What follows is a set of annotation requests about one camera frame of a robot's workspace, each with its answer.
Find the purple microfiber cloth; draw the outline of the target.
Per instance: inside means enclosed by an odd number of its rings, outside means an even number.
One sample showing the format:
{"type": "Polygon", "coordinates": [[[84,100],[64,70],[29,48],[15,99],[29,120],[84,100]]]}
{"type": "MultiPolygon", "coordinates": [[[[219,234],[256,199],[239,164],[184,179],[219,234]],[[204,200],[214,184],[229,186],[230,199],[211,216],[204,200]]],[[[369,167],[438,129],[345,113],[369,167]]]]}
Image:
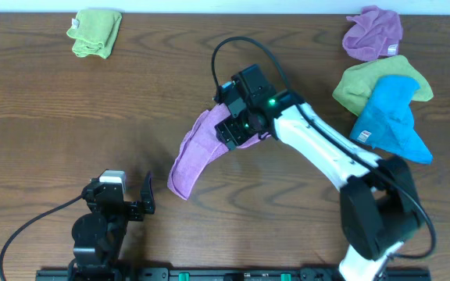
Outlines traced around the purple microfiber cloth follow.
{"type": "Polygon", "coordinates": [[[168,188],[187,200],[205,167],[230,150],[216,137],[215,125],[230,117],[224,104],[205,110],[186,133],[170,170],[168,188]]]}

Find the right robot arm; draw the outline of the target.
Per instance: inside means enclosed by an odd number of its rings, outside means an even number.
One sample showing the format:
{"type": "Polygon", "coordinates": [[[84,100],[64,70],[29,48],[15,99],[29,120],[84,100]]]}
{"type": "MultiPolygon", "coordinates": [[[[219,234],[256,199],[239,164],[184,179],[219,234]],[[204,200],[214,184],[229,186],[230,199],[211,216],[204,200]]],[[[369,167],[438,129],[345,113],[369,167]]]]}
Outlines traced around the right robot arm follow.
{"type": "Polygon", "coordinates": [[[230,116],[215,127],[228,148],[264,133],[293,147],[335,186],[349,243],[337,272],[343,280],[380,280],[398,250],[425,222],[409,167],[353,144],[294,91],[234,78],[216,90],[230,116]]]}

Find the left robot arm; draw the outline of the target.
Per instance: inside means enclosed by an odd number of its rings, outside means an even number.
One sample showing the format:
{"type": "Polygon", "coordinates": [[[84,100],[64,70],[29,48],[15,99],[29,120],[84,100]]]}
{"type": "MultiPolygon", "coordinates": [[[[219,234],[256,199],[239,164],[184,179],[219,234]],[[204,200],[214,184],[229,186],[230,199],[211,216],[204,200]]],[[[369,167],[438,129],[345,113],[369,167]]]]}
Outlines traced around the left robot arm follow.
{"type": "Polygon", "coordinates": [[[67,270],[68,280],[135,280],[129,265],[118,262],[129,222],[141,222],[155,213],[152,174],[147,173],[140,199],[125,201],[126,173],[107,169],[90,180],[81,193],[90,212],[72,228],[74,260],[67,270]]]}

